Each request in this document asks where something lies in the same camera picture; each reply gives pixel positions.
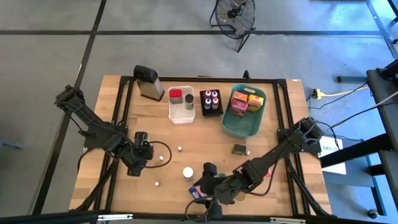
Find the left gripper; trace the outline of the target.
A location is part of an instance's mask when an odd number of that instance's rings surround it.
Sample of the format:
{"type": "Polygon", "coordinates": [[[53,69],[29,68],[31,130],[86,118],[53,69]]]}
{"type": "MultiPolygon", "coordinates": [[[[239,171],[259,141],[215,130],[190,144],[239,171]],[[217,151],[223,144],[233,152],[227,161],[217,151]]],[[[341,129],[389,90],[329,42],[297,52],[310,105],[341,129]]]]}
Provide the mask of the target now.
{"type": "Polygon", "coordinates": [[[147,141],[132,146],[125,144],[120,152],[120,159],[127,167],[127,175],[132,177],[139,177],[153,156],[154,147],[147,141]]]}

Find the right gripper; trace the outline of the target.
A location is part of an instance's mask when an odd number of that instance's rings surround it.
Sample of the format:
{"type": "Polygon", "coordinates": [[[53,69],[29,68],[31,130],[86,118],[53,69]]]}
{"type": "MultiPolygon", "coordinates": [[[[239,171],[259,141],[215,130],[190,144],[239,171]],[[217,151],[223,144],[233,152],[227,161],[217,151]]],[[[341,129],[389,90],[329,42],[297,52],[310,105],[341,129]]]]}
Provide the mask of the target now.
{"type": "MultiPolygon", "coordinates": [[[[217,199],[219,203],[230,205],[233,204],[233,191],[226,186],[226,177],[202,177],[198,181],[200,190],[207,196],[212,196],[217,199]]],[[[223,217],[222,207],[219,204],[214,206],[210,203],[206,209],[206,219],[213,218],[220,219],[223,217]]]]}

